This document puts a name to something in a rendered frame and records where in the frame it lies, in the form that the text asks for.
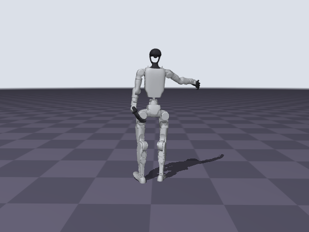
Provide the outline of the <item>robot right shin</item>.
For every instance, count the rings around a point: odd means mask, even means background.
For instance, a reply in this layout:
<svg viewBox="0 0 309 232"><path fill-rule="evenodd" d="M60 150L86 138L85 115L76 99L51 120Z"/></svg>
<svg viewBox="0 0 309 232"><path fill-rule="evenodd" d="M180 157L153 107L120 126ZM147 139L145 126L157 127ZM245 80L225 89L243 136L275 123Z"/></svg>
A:
<svg viewBox="0 0 309 232"><path fill-rule="evenodd" d="M164 175L164 164L166 161L166 152L167 152L166 142L163 143L163 150L158 150L158 162L159 162L159 175Z"/></svg>

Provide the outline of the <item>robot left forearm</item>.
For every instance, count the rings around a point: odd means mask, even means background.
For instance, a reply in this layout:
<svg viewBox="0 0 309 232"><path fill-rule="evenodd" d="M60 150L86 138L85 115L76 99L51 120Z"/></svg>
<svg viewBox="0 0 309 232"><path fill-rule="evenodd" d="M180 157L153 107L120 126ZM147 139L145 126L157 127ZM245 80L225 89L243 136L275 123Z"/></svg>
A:
<svg viewBox="0 0 309 232"><path fill-rule="evenodd" d="M130 110L131 110L131 112L133 112L133 110L132 110L132 107L133 106L137 106L137 101L138 101L138 95L135 95L135 88L133 88L132 89L132 101L131 101L131 108L130 108Z"/></svg>

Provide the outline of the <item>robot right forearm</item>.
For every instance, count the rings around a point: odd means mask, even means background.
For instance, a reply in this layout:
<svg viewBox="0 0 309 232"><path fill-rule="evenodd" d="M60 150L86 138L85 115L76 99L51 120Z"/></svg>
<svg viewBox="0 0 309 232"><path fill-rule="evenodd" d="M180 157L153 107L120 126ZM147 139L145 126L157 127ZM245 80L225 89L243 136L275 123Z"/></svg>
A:
<svg viewBox="0 0 309 232"><path fill-rule="evenodd" d="M194 85L196 85L196 80L194 80L194 79L182 77L182 78L181 78L181 81L182 81L185 85L187 85L187 84L194 84Z"/></svg>

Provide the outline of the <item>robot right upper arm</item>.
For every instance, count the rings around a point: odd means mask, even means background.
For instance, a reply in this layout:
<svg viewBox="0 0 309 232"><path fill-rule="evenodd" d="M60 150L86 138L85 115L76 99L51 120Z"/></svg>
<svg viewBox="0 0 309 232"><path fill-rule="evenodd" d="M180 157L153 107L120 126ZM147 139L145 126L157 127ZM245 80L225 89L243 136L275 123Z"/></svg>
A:
<svg viewBox="0 0 309 232"><path fill-rule="evenodd" d="M178 75L176 75L175 73L173 73L171 70L165 69L165 71L166 71L166 78L170 78L170 79L172 79L173 81L177 82L180 85L184 84L181 81L181 78Z"/></svg>

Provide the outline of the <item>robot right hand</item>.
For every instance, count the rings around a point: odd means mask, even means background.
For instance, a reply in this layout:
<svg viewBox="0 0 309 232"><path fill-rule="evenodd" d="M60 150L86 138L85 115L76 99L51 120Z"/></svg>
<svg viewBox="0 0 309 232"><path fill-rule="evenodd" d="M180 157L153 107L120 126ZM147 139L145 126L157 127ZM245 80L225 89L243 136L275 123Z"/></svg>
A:
<svg viewBox="0 0 309 232"><path fill-rule="evenodd" d="M196 90L198 90L198 89L199 89L199 86L200 86L199 80L196 81L196 85L194 85L194 84L192 84L192 85L193 85L193 86L196 86L196 88L197 88Z"/></svg>

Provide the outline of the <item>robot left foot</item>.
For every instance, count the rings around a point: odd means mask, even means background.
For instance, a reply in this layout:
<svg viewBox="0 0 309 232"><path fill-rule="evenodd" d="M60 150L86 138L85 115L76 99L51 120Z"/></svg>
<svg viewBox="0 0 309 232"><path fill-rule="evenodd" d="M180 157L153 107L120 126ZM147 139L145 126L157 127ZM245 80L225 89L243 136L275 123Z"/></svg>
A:
<svg viewBox="0 0 309 232"><path fill-rule="evenodd" d="M140 183L142 183L142 184L144 184L144 183L146 183L146 179L145 179L145 177L143 177L143 175L142 175L142 177L139 177L139 172L133 172L133 176L140 182Z"/></svg>

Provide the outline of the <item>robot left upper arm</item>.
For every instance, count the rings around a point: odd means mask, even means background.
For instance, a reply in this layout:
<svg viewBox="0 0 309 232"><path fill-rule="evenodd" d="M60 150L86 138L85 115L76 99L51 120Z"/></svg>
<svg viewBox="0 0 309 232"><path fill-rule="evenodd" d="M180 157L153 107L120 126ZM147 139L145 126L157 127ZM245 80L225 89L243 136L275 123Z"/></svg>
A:
<svg viewBox="0 0 309 232"><path fill-rule="evenodd" d="M145 75L145 70L146 69L139 69L136 73L136 79L135 79L135 94L136 95L139 95L141 90L140 90L140 86L141 86L141 83L142 83L142 76Z"/></svg>

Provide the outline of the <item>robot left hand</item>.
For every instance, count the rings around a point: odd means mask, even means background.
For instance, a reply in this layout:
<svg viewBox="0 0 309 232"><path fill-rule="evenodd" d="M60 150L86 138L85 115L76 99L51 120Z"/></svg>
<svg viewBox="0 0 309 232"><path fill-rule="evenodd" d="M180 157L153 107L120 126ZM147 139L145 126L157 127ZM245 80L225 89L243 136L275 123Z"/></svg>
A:
<svg viewBox="0 0 309 232"><path fill-rule="evenodd" d="M132 107L132 110L133 110L133 114L135 115L135 117L141 122L141 123L145 123L146 122L146 119L142 119L140 117L140 115L137 113L137 109L135 106Z"/></svg>

